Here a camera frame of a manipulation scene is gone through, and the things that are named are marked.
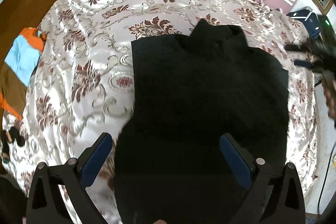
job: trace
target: brown wooden panel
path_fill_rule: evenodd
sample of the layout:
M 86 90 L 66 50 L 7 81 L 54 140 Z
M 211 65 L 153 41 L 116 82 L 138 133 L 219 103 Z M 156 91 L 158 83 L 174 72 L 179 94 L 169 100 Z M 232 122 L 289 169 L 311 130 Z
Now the brown wooden panel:
M 0 3 L 0 69 L 24 27 L 37 27 L 56 0 L 3 0 Z M 3 110 L 0 109 L 2 130 Z

